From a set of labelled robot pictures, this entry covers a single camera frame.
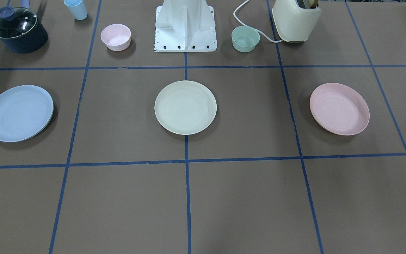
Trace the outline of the pink plate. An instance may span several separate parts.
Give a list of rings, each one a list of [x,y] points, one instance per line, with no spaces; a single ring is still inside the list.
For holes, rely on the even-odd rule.
[[[365,99],[340,83],[325,83],[312,92],[310,111],[325,130],[337,135],[356,135],[369,125],[370,111]]]

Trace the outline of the light blue plate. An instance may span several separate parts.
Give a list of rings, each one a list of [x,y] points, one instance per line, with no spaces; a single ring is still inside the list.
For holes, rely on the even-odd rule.
[[[0,141],[17,143],[39,134],[51,121],[53,99],[45,89],[21,85],[0,94]]]

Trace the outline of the cream plate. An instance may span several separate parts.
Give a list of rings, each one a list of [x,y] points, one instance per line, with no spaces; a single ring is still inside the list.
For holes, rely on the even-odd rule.
[[[211,125],[216,116],[217,102],[206,86],[182,80],[160,91],[154,112],[166,130],[179,135],[192,135]]]

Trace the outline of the green bowl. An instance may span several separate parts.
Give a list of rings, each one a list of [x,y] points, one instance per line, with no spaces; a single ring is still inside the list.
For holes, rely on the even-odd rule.
[[[241,53],[249,53],[260,41],[259,32],[249,26],[239,26],[232,30],[232,46]]]

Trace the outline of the pink bowl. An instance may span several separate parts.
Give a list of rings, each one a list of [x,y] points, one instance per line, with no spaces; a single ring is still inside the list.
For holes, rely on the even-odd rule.
[[[131,30],[124,24],[111,24],[100,34],[101,41],[110,49],[119,52],[131,44]]]

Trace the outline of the light blue cup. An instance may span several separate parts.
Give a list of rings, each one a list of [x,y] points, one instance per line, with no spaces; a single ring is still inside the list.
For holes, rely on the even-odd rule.
[[[84,20],[88,13],[83,0],[64,0],[63,3],[68,8],[74,19]]]

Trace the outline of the dark blue pot with lid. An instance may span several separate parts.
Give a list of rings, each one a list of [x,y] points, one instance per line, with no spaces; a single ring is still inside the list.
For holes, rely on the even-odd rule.
[[[12,52],[31,53],[42,48],[49,36],[29,0],[0,8],[0,40]]]

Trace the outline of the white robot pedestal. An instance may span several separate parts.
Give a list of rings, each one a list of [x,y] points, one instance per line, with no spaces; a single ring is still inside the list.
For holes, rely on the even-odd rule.
[[[214,8],[206,0],[165,0],[156,7],[157,53],[207,53],[217,50]]]

